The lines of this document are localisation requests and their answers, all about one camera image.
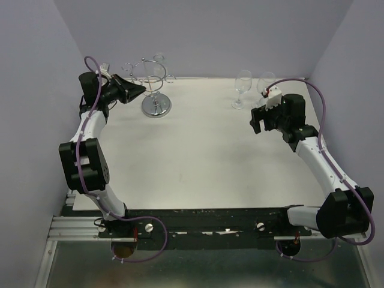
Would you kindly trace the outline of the chrome wine glass rack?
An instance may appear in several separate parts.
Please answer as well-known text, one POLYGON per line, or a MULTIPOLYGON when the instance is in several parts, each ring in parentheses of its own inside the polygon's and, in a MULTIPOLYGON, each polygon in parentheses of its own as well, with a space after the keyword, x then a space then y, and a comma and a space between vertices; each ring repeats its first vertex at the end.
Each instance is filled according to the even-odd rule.
POLYGON ((121 69, 128 73, 130 81, 146 87, 146 91, 143 93, 145 97, 141 104, 143 114, 150 118, 161 118, 166 116, 172 108, 170 98, 161 90, 165 83, 173 83, 176 77, 169 73, 167 59, 163 65, 166 72, 162 78, 154 75, 154 64, 153 57, 141 58, 134 64, 124 63, 121 69))

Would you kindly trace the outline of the tall stemmed wine glass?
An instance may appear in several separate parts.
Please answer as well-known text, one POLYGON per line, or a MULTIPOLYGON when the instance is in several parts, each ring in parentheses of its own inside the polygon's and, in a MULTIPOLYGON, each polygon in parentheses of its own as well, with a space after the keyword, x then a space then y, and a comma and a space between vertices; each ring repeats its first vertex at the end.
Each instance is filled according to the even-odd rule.
POLYGON ((266 92, 266 88, 274 83, 276 80, 276 76, 272 72, 264 72, 257 82, 256 88, 258 93, 261 95, 260 99, 256 101, 255 107, 261 107, 266 104, 267 98, 265 98, 263 95, 266 92))

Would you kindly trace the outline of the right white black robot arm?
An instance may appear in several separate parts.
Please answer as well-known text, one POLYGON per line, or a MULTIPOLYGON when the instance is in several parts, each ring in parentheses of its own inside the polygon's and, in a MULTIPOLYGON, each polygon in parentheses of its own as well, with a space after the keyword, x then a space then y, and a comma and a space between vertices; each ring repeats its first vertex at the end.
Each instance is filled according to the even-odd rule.
POLYGON ((291 206, 278 217, 276 228, 289 235, 298 226, 319 231, 326 238, 336 238, 368 230, 368 214, 373 206, 373 192, 351 180, 319 142, 319 133, 306 124, 305 100, 298 94, 279 98, 280 103, 264 105, 251 111, 250 125, 256 134, 277 130, 320 184, 325 195, 321 207, 291 206))

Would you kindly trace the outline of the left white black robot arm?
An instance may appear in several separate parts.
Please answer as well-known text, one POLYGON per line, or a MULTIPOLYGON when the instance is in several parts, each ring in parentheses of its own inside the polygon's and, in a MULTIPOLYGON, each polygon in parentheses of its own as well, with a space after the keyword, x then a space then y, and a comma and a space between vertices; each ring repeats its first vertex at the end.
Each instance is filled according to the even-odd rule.
POLYGON ((104 220, 113 221, 112 229, 118 236, 126 237, 132 232, 133 222, 127 218, 126 205, 109 185, 109 167, 98 138, 107 124, 110 103, 127 104, 146 88, 117 74, 107 77, 96 72, 81 74, 79 82, 83 91, 80 125, 71 140, 59 146, 65 179, 69 189, 96 204, 104 220))

